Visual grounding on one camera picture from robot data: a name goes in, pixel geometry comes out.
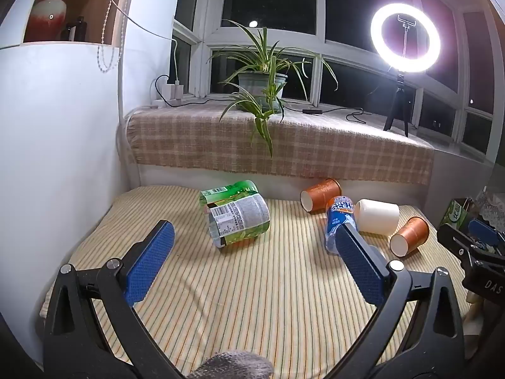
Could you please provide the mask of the grey gloved hand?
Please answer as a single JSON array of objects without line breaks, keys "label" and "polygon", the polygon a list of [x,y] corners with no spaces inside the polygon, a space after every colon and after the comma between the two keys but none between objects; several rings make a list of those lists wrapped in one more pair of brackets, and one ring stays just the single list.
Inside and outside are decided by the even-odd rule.
[{"label": "grey gloved hand", "polygon": [[234,350],[215,354],[187,378],[271,378],[273,374],[274,367],[267,358]]}]

